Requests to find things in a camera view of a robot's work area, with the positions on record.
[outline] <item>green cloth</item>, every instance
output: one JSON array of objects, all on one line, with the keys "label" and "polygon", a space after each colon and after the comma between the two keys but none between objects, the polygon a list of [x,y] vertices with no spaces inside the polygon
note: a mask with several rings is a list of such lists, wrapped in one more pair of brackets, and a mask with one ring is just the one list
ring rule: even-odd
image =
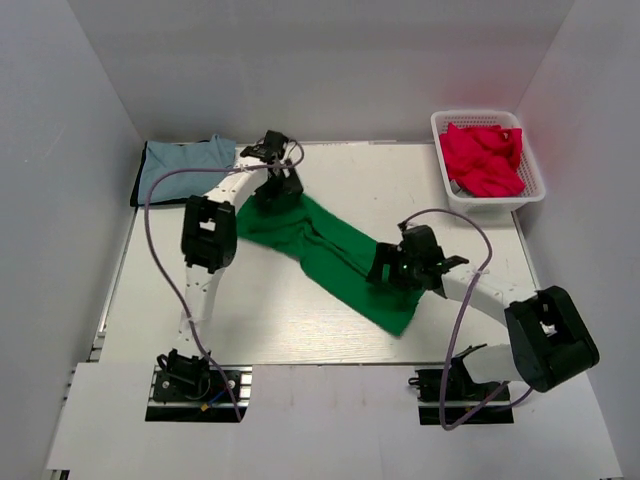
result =
[{"label": "green cloth", "polygon": [[400,335],[409,325],[423,292],[367,283],[375,240],[306,195],[280,214],[262,212],[250,198],[237,221],[240,238],[298,259],[310,279],[387,332]]}]

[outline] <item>wire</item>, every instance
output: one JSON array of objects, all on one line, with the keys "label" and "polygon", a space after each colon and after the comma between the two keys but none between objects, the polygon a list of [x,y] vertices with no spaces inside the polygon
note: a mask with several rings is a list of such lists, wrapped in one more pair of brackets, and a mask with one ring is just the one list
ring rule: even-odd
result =
[{"label": "wire", "polygon": [[207,352],[207,350],[202,345],[202,342],[200,341],[200,338],[198,337],[198,332],[196,331],[196,328],[195,328],[195,323],[192,320],[191,309],[187,305],[187,301],[186,301],[184,295],[178,289],[178,287],[176,286],[175,282],[173,281],[173,279],[171,278],[171,276],[169,275],[167,270],[162,265],[162,262],[160,261],[160,258],[158,257],[158,252],[156,252],[156,248],[155,248],[155,246],[153,244],[153,239],[151,238],[151,225],[149,224],[149,210],[150,210],[150,207],[151,207],[151,197],[153,195],[153,191],[160,184],[160,182],[162,182],[163,180],[165,180],[165,179],[167,179],[169,177],[172,177],[173,175],[178,175],[180,173],[230,173],[230,174],[235,174],[235,173],[246,172],[246,171],[251,172],[251,171],[254,171],[254,170],[264,170],[264,169],[283,170],[283,169],[287,169],[287,168],[295,168],[296,166],[300,165],[302,160],[304,160],[304,148],[302,148],[302,145],[300,145],[300,143],[297,140],[291,139],[290,141],[294,143],[294,148],[297,148],[298,151],[300,152],[300,158],[298,158],[298,160],[293,162],[291,165],[286,165],[286,164],[271,164],[271,165],[264,164],[264,165],[253,165],[253,166],[243,167],[243,168],[239,168],[239,167],[233,167],[233,168],[179,168],[177,170],[172,170],[172,171],[167,172],[164,175],[161,175],[160,177],[158,177],[151,184],[151,187],[149,188],[149,191],[147,192],[147,196],[146,196],[145,201],[144,201],[144,232],[145,232],[145,236],[147,238],[147,246],[149,247],[149,253],[151,254],[151,257],[153,258],[153,262],[158,267],[158,270],[160,270],[160,273],[162,274],[164,279],[167,281],[167,283],[171,287],[171,290],[173,290],[173,293],[175,293],[176,297],[178,297],[178,300],[180,301],[180,304],[182,305],[182,309],[184,310],[184,313],[187,316],[187,320],[189,322],[189,327],[191,328],[191,334],[193,335],[193,339],[195,340],[196,345],[198,346],[198,350],[200,350],[200,353],[202,354],[202,356],[207,359],[207,361],[218,371],[218,373],[220,373],[220,376],[224,380],[225,385],[226,385],[226,391],[229,392],[229,398],[231,399],[231,403],[233,403],[233,408],[234,408],[234,410],[236,412],[236,417],[238,417],[238,422],[240,422],[242,420],[242,415],[240,414],[240,409],[238,407],[238,402],[236,400],[236,397],[233,394],[232,389],[229,388],[229,381],[227,380],[227,376],[225,375],[224,370],[222,370],[222,367],[220,367],[220,365],[218,365],[218,363],[213,358],[211,358],[211,355],[209,355],[209,352]]},{"label": "wire", "polygon": [[484,408],[489,402],[491,402],[494,398],[500,395],[500,393],[507,387],[509,383],[509,382],[501,383],[489,396],[483,399],[472,410],[464,414],[462,417],[457,419],[452,424],[447,424],[447,420],[445,417],[445,400],[447,396],[447,381],[449,380],[449,369],[451,368],[451,359],[453,358],[453,352],[456,348],[456,341],[460,333],[460,326],[462,325],[464,314],[467,311],[467,307],[469,306],[469,303],[471,303],[471,294],[473,293],[473,289],[476,287],[478,281],[480,280],[480,277],[482,276],[484,269],[487,267],[487,265],[489,265],[489,262],[491,262],[491,259],[493,258],[493,246],[489,241],[489,237],[487,237],[487,234],[484,232],[484,230],[482,230],[482,227],[480,227],[480,225],[478,225],[476,222],[471,220],[469,217],[466,217],[465,215],[452,212],[444,208],[428,208],[426,210],[421,210],[409,216],[400,225],[403,225],[403,224],[406,225],[410,220],[413,220],[417,216],[423,215],[425,213],[446,213],[448,215],[461,218],[462,220],[469,223],[473,228],[475,228],[478,231],[478,233],[484,240],[484,243],[487,245],[487,257],[485,258],[484,262],[482,262],[482,264],[476,271],[475,275],[471,279],[471,282],[469,282],[469,286],[467,287],[467,291],[464,295],[464,299],[460,304],[460,309],[458,310],[458,316],[456,317],[456,321],[453,324],[453,331],[451,332],[451,339],[449,340],[449,347],[447,348],[447,354],[445,356],[444,366],[442,368],[442,378],[440,380],[440,395],[439,395],[439,402],[438,402],[438,414],[439,414],[438,416],[439,416],[440,425],[442,426],[442,428],[447,431],[451,431],[459,427],[460,425],[462,425],[467,420],[469,420],[476,413],[478,413],[480,409]]}]

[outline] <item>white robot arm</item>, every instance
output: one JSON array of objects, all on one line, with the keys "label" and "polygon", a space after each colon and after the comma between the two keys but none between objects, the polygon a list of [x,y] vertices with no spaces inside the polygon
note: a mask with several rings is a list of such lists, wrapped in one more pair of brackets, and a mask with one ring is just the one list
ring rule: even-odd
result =
[{"label": "white robot arm", "polygon": [[[296,202],[302,184],[291,162],[284,160],[290,140],[268,131],[256,145],[245,148],[234,165],[239,173],[227,175],[202,197],[188,199],[182,230],[182,252],[187,264],[185,300],[191,311],[182,313],[176,349],[199,355],[189,321],[196,333],[212,318],[218,285],[237,247],[236,212],[256,195],[260,208],[277,211]],[[275,168],[255,168],[271,165]]]},{"label": "white robot arm", "polygon": [[[431,290],[464,301],[476,270],[468,260],[445,258],[427,225],[399,225],[402,242],[378,243],[367,280],[389,282],[406,290]],[[388,274],[384,278],[384,269]],[[524,381],[546,392],[600,359],[569,294],[560,287],[535,291],[482,274],[469,306],[507,327],[510,345],[470,347],[452,363],[450,377],[459,383]]]}]

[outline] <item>laundry basket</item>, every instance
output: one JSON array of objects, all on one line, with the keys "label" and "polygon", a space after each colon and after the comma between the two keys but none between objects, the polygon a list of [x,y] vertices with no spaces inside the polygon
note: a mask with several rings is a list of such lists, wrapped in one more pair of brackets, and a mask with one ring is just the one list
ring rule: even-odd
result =
[{"label": "laundry basket", "polygon": [[524,132],[522,133],[522,155],[520,157],[518,175],[524,182],[525,189],[519,196],[467,198],[456,195],[451,189],[447,167],[442,155],[442,146],[440,145],[440,134],[445,133],[452,123],[458,128],[491,125],[500,125],[503,128],[522,128],[515,115],[497,110],[446,110],[431,115],[431,128],[433,129],[433,138],[440,162],[442,180],[447,192],[449,208],[459,213],[471,214],[512,212],[527,203],[539,202],[544,198],[546,191],[542,183],[540,170],[531,153]]}]

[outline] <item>purple cable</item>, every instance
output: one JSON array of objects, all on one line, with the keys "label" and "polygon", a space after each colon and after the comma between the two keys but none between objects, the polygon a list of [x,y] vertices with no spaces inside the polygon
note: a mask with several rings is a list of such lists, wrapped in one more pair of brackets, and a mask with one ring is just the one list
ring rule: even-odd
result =
[{"label": "purple cable", "polygon": [[493,247],[491,246],[491,242],[489,241],[489,237],[487,237],[487,234],[484,232],[484,230],[482,230],[482,227],[480,227],[480,225],[478,225],[476,222],[474,222],[470,218],[468,218],[468,217],[466,217],[466,216],[464,216],[464,215],[462,215],[460,213],[452,212],[452,211],[446,210],[444,208],[428,208],[426,210],[421,210],[421,211],[416,212],[413,215],[411,215],[409,218],[407,218],[402,223],[406,224],[410,220],[413,220],[417,216],[425,214],[425,213],[446,213],[448,215],[453,215],[454,217],[461,218],[462,220],[464,220],[467,223],[469,223],[473,228],[475,228],[478,231],[478,233],[480,234],[480,236],[484,240],[484,243],[487,245],[487,258],[484,260],[484,262],[482,262],[482,264],[480,265],[480,268],[478,268],[478,270],[476,271],[475,275],[471,279],[471,282],[469,282],[469,287],[467,288],[467,292],[465,293],[464,299],[462,300],[462,303],[460,304],[460,310],[458,310],[458,316],[456,317],[456,321],[453,324],[453,331],[451,332],[451,340],[449,341],[449,347],[447,348],[447,354],[445,356],[444,366],[442,367],[442,378],[440,380],[440,398],[439,398],[438,416],[440,418],[440,425],[442,426],[442,428],[444,428],[447,431],[451,431],[451,430],[459,427],[460,425],[462,425],[464,422],[469,420],[471,417],[473,417],[476,413],[478,413],[478,411],[480,409],[486,407],[487,404],[490,401],[492,401],[494,398],[496,398],[507,387],[507,385],[509,383],[509,382],[501,383],[500,386],[498,386],[498,388],[496,388],[488,397],[486,397],[484,400],[482,400],[482,402],[480,402],[478,405],[476,405],[472,410],[470,410],[469,412],[465,413],[462,417],[457,419],[451,425],[447,424],[447,419],[445,417],[445,399],[446,399],[446,396],[447,396],[447,381],[449,380],[449,369],[451,368],[451,359],[453,358],[453,351],[456,348],[456,340],[458,339],[458,334],[460,333],[460,326],[462,325],[462,319],[464,318],[464,314],[467,311],[467,307],[469,306],[469,303],[471,302],[471,295],[473,293],[473,289],[476,287],[478,281],[480,280],[480,276],[482,275],[483,270],[487,267],[487,265],[489,265],[489,262],[493,258]]},{"label": "purple cable", "polygon": [[244,168],[238,168],[238,167],[235,167],[235,168],[179,168],[177,170],[172,170],[170,172],[167,172],[164,175],[157,178],[155,182],[151,184],[151,188],[149,188],[149,192],[147,192],[147,196],[144,201],[144,232],[147,237],[147,245],[149,246],[149,253],[151,253],[151,257],[153,258],[154,263],[158,267],[158,270],[160,270],[160,273],[162,274],[164,279],[167,281],[167,283],[169,284],[173,292],[176,294],[176,297],[178,297],[178,300],[182,304],[184,313],[187,316],[187,319],[189,321],[191,334],[193,335],[193,339],[196,342],[196,345],[198,346],[198,350],[200,350],[200,353],[202,354],[202,356],[207,359],[207,361],[218,371],[218,373],[220,373],[220,376],[224,380],[225,388],[229,393],[229,398],[231,398],[231,403],[233,403],[233,408],[236,412],[236,417],[238,417],[238,422],[242,420],[242,415],[240,414],[240,409],[238,407],[238,401],[236,400],[236,396],[233,394],[233,390],[229,388],[229,381],[227,380],[227,376],[225,375],[222,367],[218,365],[218,363],[211,357],[211,355],[209,355],[209,352],[207,352],[207,350],[202,345],[202,342],[198,337],[198,332],[196,331],[196,328],[195,328],[195,323],[191,319],[191,309],[187,305],[187,301],[184,298],[184,295],[182,295],[182,292],[178,289],[175,282],[171,279],[171,276],[162,265],[162,262],[158,257],[158,253],[156,252],[156,248],[153,245],[153,240],[151,238],[151,226],[149,224],[149,208],[151,206],[151,196],[153,194],[153,191],[155,190],[155,188],[158,186],[160,182],[162,182],[164,179],[171,177],[173,175],[178,175],[179,173],[239,173],[243,171],[262,170],[266,168],[269,168],[271,170],[282,170],[286,168],[294,168],[298,166],[302,162],[302,160],[304,160],[304,149],[302,148],[302,145],[298,143],[297,140],[292,139],[291,142],[294,143],[293,148],[297,147],[300,150],[300,158],[296,160],[294,163],[292,163],[291,165],[264,164],[264,165],[254,165],[254,166],[244,167]]},{"label": "purple cable", "polygon": [[519,399],[514,400],[509,405],[506,405],[504,407],[496,408],[496,411],[497,412],[501,412],[503,410],[509,410],[511,408],[516,408],[518,405],[520,405],[522,402],[524,402],[527,398],[529,398],[529,395],[531,395],[532,393],[533,393],[533,387],[529,387],[529,389],[526,392],[524,392]]}]

